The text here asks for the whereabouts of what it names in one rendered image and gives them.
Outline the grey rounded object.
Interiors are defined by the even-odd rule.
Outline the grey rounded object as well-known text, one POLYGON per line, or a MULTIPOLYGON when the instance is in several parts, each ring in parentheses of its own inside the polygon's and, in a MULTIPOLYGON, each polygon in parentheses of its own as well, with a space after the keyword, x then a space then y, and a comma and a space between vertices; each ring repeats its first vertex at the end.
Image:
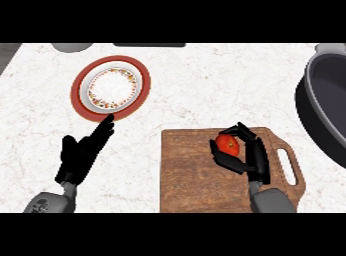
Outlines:
POLYGON ((86 50, 92 43, 53 43, 52 46, 62 53, 75 53, 86 50))

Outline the red round placemat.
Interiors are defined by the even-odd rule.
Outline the red round placemat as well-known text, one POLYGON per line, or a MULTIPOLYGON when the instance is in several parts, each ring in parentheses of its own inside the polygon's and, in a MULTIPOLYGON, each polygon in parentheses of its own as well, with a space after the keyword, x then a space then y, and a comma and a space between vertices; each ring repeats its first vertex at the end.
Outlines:
POLYGON ((151 90, 151 76, 148 69, 143 65, 143 63, 124 55, 112 55, 106 56, 100 59, 97 59, 94 62, 92 62, 84 69, 80 71, 74 82, 71 86, 71 105, 74 107, 74 110, 77 114, 87 120, 93 122, 100 122, 105 118, 105 113, 99 113, 94 110, 90 110, 89 107, 84 105, 81 96, 78 94, 78 91, 84 84, 84 78, 89 75, 89 72, 94 70, 96 67, 103 66, 105 64, 115 64, 117 62, 127 63, 131 67, 136 68, 136 71, 140 73, 140 93, 136 96, 134 102, 123 109, 114 112, 114 120, 118 121, 123 118, 126 118, 128 115, 133 114, 133 112, 140 108, 142 104, 145 103, 149 90, 151 90))

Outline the brown wooden cutting board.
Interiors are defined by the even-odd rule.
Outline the brown wooden cutting board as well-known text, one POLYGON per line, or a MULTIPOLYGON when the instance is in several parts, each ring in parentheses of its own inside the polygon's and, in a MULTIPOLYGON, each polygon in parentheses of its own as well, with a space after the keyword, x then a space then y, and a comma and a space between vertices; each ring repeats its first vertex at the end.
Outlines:
MULTIPOLYGON (((159 211, 185 213, 251 212, 247 174, 220 167, 208 140, 216 129, 168 129, 161 132, 159 211)), ((252 127, 261 138, 270 166, 270 183, 260 191, 278 188, 294 206, 306 190, 306 182, 294 151, 266 127, 252 127)))

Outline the dark flat object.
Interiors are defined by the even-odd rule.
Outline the dark flat object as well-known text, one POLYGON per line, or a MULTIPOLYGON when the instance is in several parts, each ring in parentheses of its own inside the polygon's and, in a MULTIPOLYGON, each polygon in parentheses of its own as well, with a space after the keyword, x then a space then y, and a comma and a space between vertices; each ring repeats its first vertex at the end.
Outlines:
POLYGON ((186 43, 114 43, 117 47, 176 47, 182 48, 186 43))

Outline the white floral rimmed plate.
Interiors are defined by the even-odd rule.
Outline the white floral rimmed plate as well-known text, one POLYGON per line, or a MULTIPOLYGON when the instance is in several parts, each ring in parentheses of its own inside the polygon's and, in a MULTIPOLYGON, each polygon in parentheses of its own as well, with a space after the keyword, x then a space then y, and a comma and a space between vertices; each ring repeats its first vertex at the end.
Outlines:
POLYGON ((84 75, 78 98, 94 113, 115 113, 136 102, 142 89, 142 73, 136 66, 126 61, 109 61, 84 75))

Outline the dark grey pot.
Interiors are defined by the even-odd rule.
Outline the dark grey pot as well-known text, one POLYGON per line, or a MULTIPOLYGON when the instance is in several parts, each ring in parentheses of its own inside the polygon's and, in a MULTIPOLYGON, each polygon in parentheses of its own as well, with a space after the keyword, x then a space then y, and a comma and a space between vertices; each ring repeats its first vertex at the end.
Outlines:
POLYGON ((346 169, 346 45, 315 46, 295 89, 295 109, 317 147, 346 169))

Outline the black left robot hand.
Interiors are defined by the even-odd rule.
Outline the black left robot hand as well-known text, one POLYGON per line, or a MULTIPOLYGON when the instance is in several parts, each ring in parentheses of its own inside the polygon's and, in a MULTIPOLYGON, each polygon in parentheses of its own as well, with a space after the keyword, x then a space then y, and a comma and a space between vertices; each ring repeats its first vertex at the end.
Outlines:
POLYGON ((58 183, 80 185, 94 163, 97 154, 114 134, 114 115, 97 124, 92 134, 80 141, 71 135, 62 138, 61 167, 55 176, 58 183))

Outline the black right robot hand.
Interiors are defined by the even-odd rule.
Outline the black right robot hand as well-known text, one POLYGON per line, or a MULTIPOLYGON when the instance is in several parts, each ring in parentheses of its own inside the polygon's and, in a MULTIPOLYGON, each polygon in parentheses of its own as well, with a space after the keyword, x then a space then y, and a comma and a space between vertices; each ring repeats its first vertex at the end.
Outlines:
POLYGON ((245 145, 245 161, 226 153, 214 140, 210 140, 210 149, 214 162, 219 166, 238 174, 247 173, 248 181, 258 181, 264 185, 270 183, 270 168, 264 144, 261 138, 251 132, 242 123, 219 132, 220 135, 238 137, 245 145))

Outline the red tomato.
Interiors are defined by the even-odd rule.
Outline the red tomato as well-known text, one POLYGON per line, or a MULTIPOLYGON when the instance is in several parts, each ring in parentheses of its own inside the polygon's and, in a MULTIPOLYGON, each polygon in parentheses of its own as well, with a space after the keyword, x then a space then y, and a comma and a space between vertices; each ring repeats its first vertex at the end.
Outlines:
POLYGON ((229 154, 230 156, 238 156, 239 154, 239 144, 236 139, 233 138, 232 135, 229 134, 220 134, 216 137, 216 144, 217 144, 217 148, 219 150, 229 154))

